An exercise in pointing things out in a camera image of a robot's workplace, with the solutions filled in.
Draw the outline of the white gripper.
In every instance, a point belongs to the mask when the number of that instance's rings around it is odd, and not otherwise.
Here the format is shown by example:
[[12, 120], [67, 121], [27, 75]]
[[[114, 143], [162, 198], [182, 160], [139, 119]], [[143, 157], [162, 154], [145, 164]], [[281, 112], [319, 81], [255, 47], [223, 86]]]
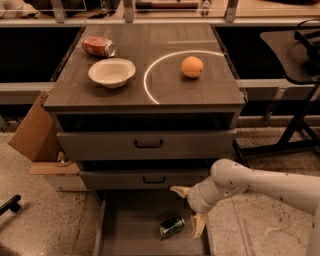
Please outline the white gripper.
[[207, 185], [196, 184], [189, 188], [185, 186], [172, 186], [172, 192], [177, 193], [181, 198], [187, 198], [189, 206], [196, 214], [191, 216], [192, 237], [201, 237], [206, 227], [207, 215], [214, 206], [214, 193]]

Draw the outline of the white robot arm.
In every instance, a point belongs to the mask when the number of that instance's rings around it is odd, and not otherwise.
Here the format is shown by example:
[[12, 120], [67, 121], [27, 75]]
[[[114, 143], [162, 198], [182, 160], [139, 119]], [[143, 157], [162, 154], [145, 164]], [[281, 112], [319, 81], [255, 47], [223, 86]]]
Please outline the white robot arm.
[[201, 237], [208, 213], [221, 200], [251, 190], [313, 215], [306, 256], [320, 256], [320, 177], [252, 169], [229, 159], [219, 159], [210, 175], [192, 187], [172, 186], [195, 212], [192, 238]]

